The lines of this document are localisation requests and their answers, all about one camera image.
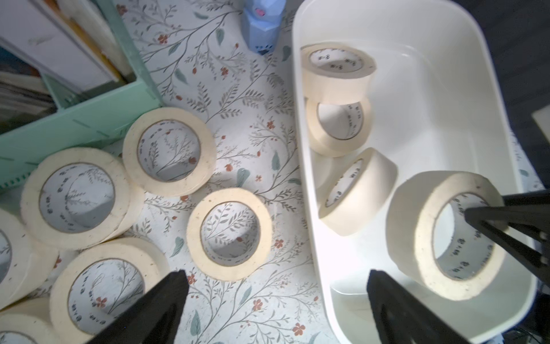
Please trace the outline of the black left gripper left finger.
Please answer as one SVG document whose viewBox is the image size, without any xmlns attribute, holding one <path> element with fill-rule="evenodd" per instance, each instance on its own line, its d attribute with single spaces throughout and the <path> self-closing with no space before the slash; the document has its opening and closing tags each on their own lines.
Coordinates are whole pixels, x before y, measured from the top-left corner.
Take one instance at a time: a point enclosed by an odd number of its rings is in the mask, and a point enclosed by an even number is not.
<svg viewBox="0 0 550 344">
<path fill-rule="evenodd" d="M 170 272 L 90 343 L 173 343 L 188 296 L 184 270 Z"/>
</svg>

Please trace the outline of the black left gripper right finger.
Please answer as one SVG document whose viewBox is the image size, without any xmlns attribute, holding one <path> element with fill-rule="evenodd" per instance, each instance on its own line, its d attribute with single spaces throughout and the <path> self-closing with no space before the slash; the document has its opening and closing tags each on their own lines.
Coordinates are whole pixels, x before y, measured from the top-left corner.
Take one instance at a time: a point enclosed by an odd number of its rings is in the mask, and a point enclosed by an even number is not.
<svg viewBox="0 0 550 344">
<path fill-rule="evenodd" d="M 384 271 L 370 271 L 367 292 L 382 343 L 468 342 Z"/>
</svg>

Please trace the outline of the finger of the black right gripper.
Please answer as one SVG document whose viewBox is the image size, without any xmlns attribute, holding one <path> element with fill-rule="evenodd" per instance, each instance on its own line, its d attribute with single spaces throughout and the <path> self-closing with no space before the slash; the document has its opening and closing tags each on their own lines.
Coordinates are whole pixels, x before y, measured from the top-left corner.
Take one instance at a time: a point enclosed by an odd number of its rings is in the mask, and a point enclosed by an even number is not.
<svg viewBox="0 0 550 344">
<path fill-rule="evenodd" d="M 549 205 L 484 206 L 465 210 L 465 221 L 549 284 Z"/>
<path fill-rule="evenodd" d="M 548 206 L 550 204 L 549 190 L 539 190 L 529 193 L 517 193 L 503 196 L 505 206 Z"/>
</svg>

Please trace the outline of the cream masking tape roll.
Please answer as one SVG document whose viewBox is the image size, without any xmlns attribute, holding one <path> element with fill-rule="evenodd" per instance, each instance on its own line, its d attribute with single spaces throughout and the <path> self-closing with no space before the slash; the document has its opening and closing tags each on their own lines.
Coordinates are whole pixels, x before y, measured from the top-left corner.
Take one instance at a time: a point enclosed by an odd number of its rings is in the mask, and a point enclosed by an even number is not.
<svg viewBox="0 0 550 344">
<path fill-rule="evenodd" d="M 198 203 L 186 235 L 190 256 L 204 274 L 237 281 L 266 261 L 272 246 L 272 218 L 252 192 L 222 189 Z"/>
<path fill-rule="evenodd" d="M 21 195 L 30 234 L 58 249 L 87 249 L 137 222 L 145 192 L 123 162 L 95 148 L 69 148 L 38 165 Z"/>
<path fill-rule="evenodd" d="M 126 237 L 79 254 L 57 278 L 50 318 L 65 343 L 86 343 L 168 273 L 166 256 L 144 239 Z"/>
<path fill-rule="evenodd" d="M 504 200 L 485 177 L 463 171 L 426 171 L 399 186 L 386 219 L 388 253 L 398 269 L 453 301 L 481 294 L 499 274 L 506 252 L 465 220 L 478 207 L 500 207 Z M 441 256 L 435 230 L 445 208 L 453 212 L 453 236 Z"/>
<path fill-rule="evenodd" d="M 377 70 L 369 54 L 336 42 L 302 47 L 301 67 L 304 96 L 333 105 L 357 103 L 366 98 Z"/>
<path fill-rule="evenodd" d="M 50 320 L 50 299 L 26 300 L 2 311 L 1 343 L 63 343 Z"/>
<path fill-rule="evenodd" d="M 306 99 L 305 105 L 310 147 L 315 152 L 340 157 L 366 143 L 373 119 L 368 99 L 346 105 Z"/>
<path fill-rule="evenodd" d="M 160 107 L 132 124 L 123 143 L 123 162 L 145 191 L 189 195 L 213 176 L 216 144 L 198 117 L 177 107 Z"/>
<path fill-rule="evenodd" d="M 31 236 L 18 216 L 1 210 L 1 308 L 22 299 L 46 281 L 59 251 Z"/>
<path fill-rule="evenodd" d="M 374 148 L 367 148 L 335 170 L 319 189 L 319 219 L 336 234 L 359 232 L 390 197 L 398 167 Z"/>
</svg>

